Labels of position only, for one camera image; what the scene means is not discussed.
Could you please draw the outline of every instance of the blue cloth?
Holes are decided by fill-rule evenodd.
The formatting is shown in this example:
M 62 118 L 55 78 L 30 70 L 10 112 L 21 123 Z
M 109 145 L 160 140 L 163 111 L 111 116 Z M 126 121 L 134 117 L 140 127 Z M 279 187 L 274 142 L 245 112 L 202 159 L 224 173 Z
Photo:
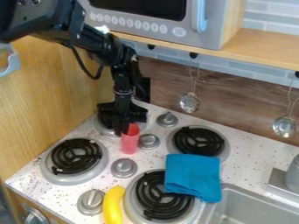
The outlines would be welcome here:
M 164 190 L 190 194 L 208 203 L 220 202 L 219 168 L 220 161 L 215 157 L 167 155 Z

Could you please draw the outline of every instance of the faucet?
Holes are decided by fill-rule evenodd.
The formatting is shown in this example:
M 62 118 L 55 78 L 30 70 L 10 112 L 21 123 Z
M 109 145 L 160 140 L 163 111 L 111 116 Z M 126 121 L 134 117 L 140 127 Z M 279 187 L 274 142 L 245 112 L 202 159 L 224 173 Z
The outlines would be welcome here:
M 267 192 L 299 203 L 299 155 L 293 158 L 287 171 L 273 168 Z

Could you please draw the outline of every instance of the black robotic arm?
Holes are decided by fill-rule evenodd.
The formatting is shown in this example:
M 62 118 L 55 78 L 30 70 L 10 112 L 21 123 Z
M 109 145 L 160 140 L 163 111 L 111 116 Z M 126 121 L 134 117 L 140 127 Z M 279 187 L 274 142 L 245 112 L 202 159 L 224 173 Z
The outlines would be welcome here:
M 115 101 L 99 104 L 99 122 L 119 136 L 129 123 L 145 123 L 147 109 L 136 106 L 131 97 L 142 75 L 136 51 L 111 33 L 85 24 L 86 12 L 77 0 L 0 0 L 0 42 L 10 43 L 27 35 L 59 43 L 72 49 L 82 70 L 92 79 L 101 77 L 103 67 L 111 67 L 115 81 Z M 92 75 L 75 47 L 87 51 L 100 64 Z

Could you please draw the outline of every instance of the speckled countertop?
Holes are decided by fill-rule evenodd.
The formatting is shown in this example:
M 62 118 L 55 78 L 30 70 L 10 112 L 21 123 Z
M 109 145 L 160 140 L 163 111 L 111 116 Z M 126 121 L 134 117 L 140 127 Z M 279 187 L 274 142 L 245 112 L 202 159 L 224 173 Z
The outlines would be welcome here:
M 229 140 L 231 151 L 229 158 L 222 165 L 221 179 L 223 182 L 299 207 L 296 203 L 265 192 L 272 168 L 287 170 L 292 158 L 299 153 L 299 148 L 177 112 L 173 113 L 179 118 L 178 125 L 165 129 L 156 125 L 156 118 L 168 110 L 146 103 L 140 104 L 149 109 L 149 124 L 143 134 L 153 133 L 160 137 L 161 145 L 157 149 L 140 150 L 133 156 L 122 154 L 119 139 L 101 136 L 94 128 L 94 117 L 92 116 L 63 139 L 89 137 L 103 143 L 108 148 L 109 162 L 101 175 L 75 186 L 51 184 L 43 178 L 39 169 L 40 158 L 43 156 L 41 154 L 7 179 L 6 185 L 68 223 L 104 223 L 101 214 L 89 217 L 77 211 L 77 199 L 82 193 L 91 189 L 101 189 L 105 192 L 112 186 L 126 187 L 129 181 L 139 173 L 150 169 L 164 168 L 164 158 L 168 154 L 165 139 L 168 134 L 186 125 L 203 125 L 216 129 Z M 128 179 L 113 177 L 110 173 L 110 165 L 118 158 L 134 159 L 138 164 L 137 174 Z

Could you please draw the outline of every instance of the red plastic cup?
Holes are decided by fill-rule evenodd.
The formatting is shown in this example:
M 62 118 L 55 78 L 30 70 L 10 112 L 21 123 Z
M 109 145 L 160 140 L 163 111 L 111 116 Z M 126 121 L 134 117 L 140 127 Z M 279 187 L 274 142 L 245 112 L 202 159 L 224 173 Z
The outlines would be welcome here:
M 128 134 L 122 134 L 121 151 L 125 154 L 134 154 L 137 152 L 137 145 L 139 140 L 139 126 L 131 123 L 129 125 Z

